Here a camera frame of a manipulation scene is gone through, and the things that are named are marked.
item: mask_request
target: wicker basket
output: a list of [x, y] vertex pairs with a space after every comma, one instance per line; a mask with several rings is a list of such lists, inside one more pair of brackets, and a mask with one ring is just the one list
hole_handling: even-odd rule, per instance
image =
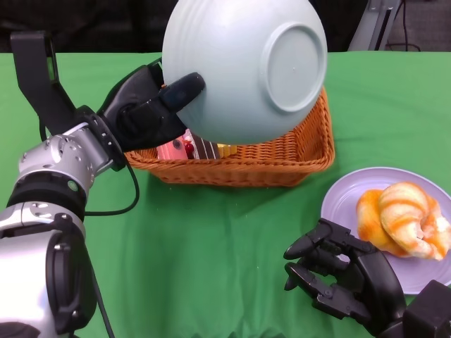
[[159, 160], [156, 149], [126, 153], [130, 164], [167, 183], [231, 187], [292, 187], [327, 169], [335, 158], [332, 125], [323, 90], [307, 118], [271, 142], [239, 146], [221, 160]]

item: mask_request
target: plate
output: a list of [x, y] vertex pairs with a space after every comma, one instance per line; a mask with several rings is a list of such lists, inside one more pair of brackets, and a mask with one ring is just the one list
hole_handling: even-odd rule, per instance
[[[351, 229], [357, 235], [356, 205], [369, 189], [385, 189], [397, 182], [410, 181], [424, 189], [440, 204], [442, 214], [451, 220], [451, 197], [426, 178], [396, 168], [365, 168], [340, 178], [328, 191], [321, 207], [321, 217]], [[385, 253], [405, 294], [418, 294], [431, 280], [451, 283], [451, 253], [442, 261], [398, 258]]]

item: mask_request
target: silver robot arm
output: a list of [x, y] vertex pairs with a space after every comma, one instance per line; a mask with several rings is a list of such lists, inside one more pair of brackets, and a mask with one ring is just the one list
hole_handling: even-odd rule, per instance
[[[21, 201], [0, 213], [0, 323], [29, 325], [36, 337], [54, 338], [89, 322], [97, 303], [78, 206], [111, 164], [86, 123], [23, 154], [12, 197], [48, 191], [46, 201]], [[48, 202], [51, 190], [67, 195], [67, 207]]]

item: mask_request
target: plate rim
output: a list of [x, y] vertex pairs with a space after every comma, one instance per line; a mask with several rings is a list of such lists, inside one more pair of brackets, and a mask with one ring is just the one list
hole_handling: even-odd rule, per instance
[[[352, 171], [352, 172], [350, 172], [350, 173], [348, 173], [348, 174], [342, 176], [342, 177], [339, 178], [337, 181], [335, 181], [334, 184], [332, 184], [332, 185], [330, 186], [329, 190], [326, 192], [326, 195], [324, 195], [323, 202], [322, 202], [322, 204], [321, 204], [321, 217], [323, 217], [323, 213], [324, 213], [324, 202], [325, 202], [325, 200], [328, 198], [329, 194], [331, 194], [331, 192], [333, 191], [333, 189], [335, 188], [335, 186], [336, 186], [341, 180], [344, 180], [346, 177], [351, 176], [351, 175], [353, 175], [353, 174], [355, 174], [355, 173], [359, 173], [359, 172], [361, 172], [361, 171], [380, 170], [380, 169], [384, 169], [384, 170], [387, 170], [387, 169], [388, 169], [388, 170], [392, 170], [392, 171], [397, 171], [397, 172], [401, 172], [401, 173], [408, 173], [408, 174], [410, 174], [410, 175], [417, 176], [417, 177], [421, 178], [422, 180], [425, 180], [425, 181], [427, 181], [428, 183], [432, 184], [434, 187], [436, 187], [438, 190], [440, 190], [440, 192], [442, 192], [449, 200], [451, 200], [451, 196], [450, 196], [444, 189], [442, 189], [441, 187], [439, 187], [436, 183], [432, 182], [431, 180], [429, 180], [428, 178], [426, 178], [426, 177], [424, 177], [424, 176], [421, 176], [421, 175], [419, 175], [419, 174], [413, 173], [412, 171], [405, 170], [405, 169], [394, 168], [394, 167], [368, 167], [368, 168], [362, 168], [362, 169], [354, 170], [354, 171]], [[450, 284], [451, 284], [451, 280], [447, 281], [444, 285], [445, 285], [446, 287], [449, 287]], [[404, 294], [408, 294], [408, 295], [417, 295], [417, 294], [419, 294], [421, 291], [409, 291], [409, 290], [404, 291], [404, 290], [403, 290], [403, 292], [404, 292]]]

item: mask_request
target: croissant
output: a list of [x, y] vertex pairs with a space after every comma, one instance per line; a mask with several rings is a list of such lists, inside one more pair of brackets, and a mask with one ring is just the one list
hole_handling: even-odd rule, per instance
[[415, 257], [444, 259], [451, 245], [451, 225], [438, 202], [410, 182], [391, 185], [379, 197], [383, 229]]
[[383, 190], [365, 192], [357, 203], [357, 234], [360, 239], [371, 242], [382, 251], [398, 257], [410, 256], [382, 228], [379, 216], [379, 197]]

